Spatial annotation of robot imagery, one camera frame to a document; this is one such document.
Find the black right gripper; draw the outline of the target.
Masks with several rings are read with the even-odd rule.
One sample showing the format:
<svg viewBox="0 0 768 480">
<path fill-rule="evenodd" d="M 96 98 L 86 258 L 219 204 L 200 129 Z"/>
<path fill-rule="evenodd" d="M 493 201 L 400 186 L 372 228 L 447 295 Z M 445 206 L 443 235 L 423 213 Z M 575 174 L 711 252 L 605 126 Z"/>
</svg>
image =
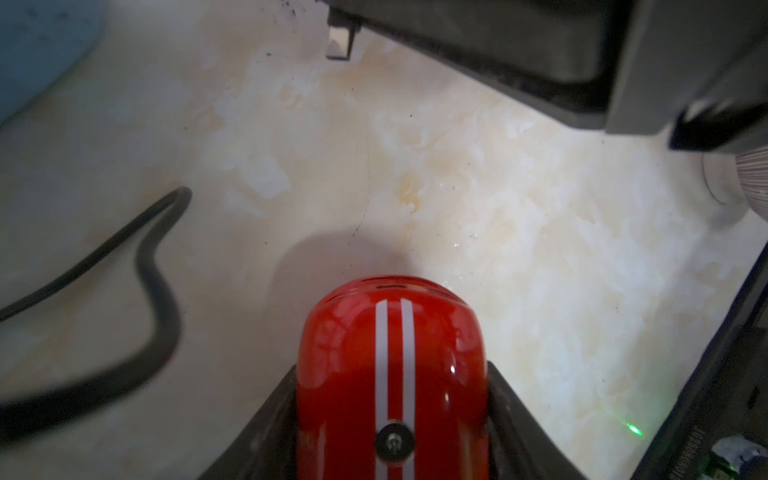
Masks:
<svg viewBox="0 0 768 480">
<path fill-rule="evenodd" d="M 573 128 L 767 142 L 763 1 L 332 1 L 328 24 L 343 58 L 369 29 Z"/>
</svg>

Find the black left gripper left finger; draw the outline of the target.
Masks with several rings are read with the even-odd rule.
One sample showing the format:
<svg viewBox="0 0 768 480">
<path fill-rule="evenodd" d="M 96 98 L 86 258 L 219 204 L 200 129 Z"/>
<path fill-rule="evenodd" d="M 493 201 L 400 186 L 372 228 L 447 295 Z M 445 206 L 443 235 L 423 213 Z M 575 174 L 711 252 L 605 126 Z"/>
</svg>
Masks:
<svg viewBox="0 0 768 480">
<path fill-rule="evenodd" d="M 233 443 L 199 479 L 295 479 L 296 386 L 296 368 L 291 367 Z"/>
</svg>

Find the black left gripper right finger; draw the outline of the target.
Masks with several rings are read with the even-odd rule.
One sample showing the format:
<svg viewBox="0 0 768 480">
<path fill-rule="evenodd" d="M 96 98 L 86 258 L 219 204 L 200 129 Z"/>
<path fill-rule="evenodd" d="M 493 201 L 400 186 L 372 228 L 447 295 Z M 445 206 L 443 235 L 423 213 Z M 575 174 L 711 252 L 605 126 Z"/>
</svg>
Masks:
<svg viewBox="0 0 768 480">
<path fill-rule="evenodd" d="M 488 362 L 489 477 L 491 479 L 584 480 Z"/>
</svg>

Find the red electric shaver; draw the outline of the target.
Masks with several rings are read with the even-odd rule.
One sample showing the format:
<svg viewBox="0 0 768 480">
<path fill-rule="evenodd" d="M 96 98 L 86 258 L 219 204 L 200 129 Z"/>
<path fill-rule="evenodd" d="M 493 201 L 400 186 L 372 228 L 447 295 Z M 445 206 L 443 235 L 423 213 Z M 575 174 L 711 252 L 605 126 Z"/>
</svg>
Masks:
<svg viewBox="0 0 768 480">
<path fill-rule="evenodd" d="M 347 283 L 297 361 L 301 479 L 486 479 L 488 366 L 473 310 L 413 276 Z"/>
</svg>

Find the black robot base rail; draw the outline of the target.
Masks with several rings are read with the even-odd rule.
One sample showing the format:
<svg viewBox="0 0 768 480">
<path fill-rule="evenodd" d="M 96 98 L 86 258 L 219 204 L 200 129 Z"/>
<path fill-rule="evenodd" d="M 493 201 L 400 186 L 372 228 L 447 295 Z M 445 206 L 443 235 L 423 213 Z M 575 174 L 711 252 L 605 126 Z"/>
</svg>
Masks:
<svg viewBox="0 0 768 480">
<path fill-rule="evenodd" d="M 767 254 L 650 442 L 636 479 L 767 476 Z"/>
</svg>

